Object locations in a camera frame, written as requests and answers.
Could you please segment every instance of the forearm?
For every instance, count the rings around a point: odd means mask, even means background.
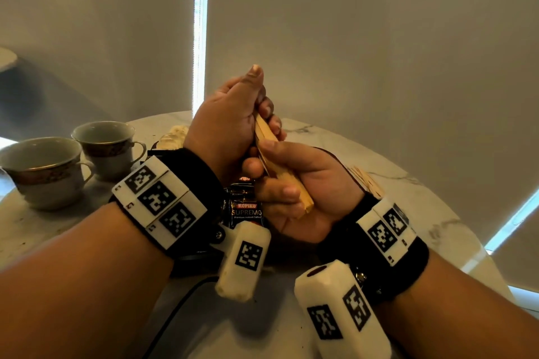
[[[529,358],[539,321],[431,250],[419,279],[376,315],[415,359]]]
[[[0,273],[1,357],[119,357],[172,270],[115,203]]]

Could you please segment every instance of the teacup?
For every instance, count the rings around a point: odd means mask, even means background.
[[[135,129],[116,121],[98,121],[80,125],[71,137],[82,146],[84,155],[95,165],[99,180],[119,181],[131,171],[131,166],[146,153],[146,145],[133,142]],[[135,160],[131,148],[142,146],[142,154]]]
[[[30,207],[56,210],[78,200],[84,184],[94,175],[94,166],[80,161],[81,151],[81,145],[73,139],[28,139],[3,148],[0,167]],[[85,180],[80,165],[90,169]]]

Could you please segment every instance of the hand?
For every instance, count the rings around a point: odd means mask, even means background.
[[[264,216],[287,236],[319,243],[334,223],[354,210],[364,192],[342,165],[320,149],[292,142],[260,141],[259,148],[270,161],[296,171],[314,200],[313,210],[301,216],[299,189],[278,179],[264,177],[255,183]],[[264,167],[259,158],[247,158],[243,172],[260,178]]]
[[[196,113],[183,146],[199,156],[223,185],[239,178],[240,160],[253,144],[253,111],[268,121],[278,139],[286,138],[281,120],[266,97],[264,72],[258,65],[243,77],[228,80]]]

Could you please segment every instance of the black wristband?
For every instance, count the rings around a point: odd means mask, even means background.
[[[377,205],[378,200],[367,193],[351,213],[334,225],[317,249],[323,263],[338,259],[349,264],[373,305],[408,289],[425,269],[429,255],[427,245],[415,234],[411,237],[412,228],[399,207],[393,204],[379,216],[373,208],[384,205]],[[360,225],[363,217],[372,221],[371,229]],[[397,229],[395,220],[400,224]],[[381,248],[376,241],[383,241],[380,245],[387,248]]]
[[[185,148],[147,159],[112,193],[111,201],[171,258],[207,246],[224,199],[213,171]]]

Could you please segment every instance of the wire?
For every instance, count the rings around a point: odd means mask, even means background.
[[[150,344],[148,349],[146,349],[146,353],[144,354],[144,356],[142,356],[142,359],[148,359],[150,357],[150,355],[152,354],[155,346],[159,342],[159,339],[161,339],[161,336],[163,336],[163,334],[165,333],[166,328],[172,322],[172,319],[174,319],[174,316],[176,314],[178,314],[179,309],[183,306],[183,304],[185,304],[185,301],[187,301],[189,299],[189,297],[191,295],[193,295],[193,293],[198,288],[200,288],[200,286],[202,286],[202,285],[204,285],[204,284],[206,284],[208,282],[217,282],[218,280],[219,280],[219,277],[207,277],[207,278],[204,278],[202,281],[199,281],[193,288],[191,288],[187,292],[187,294],[184,295],[184,297],[178,302],[178,305],[176,305],[176,307],[172,310],[172,312],[170,313],[168,318],[166,318],[165,323],[163,324],[163,326],[161,327],[161,329],[159,330],[157,335],[155,335],[154,340],[152,340],[152,343]]]

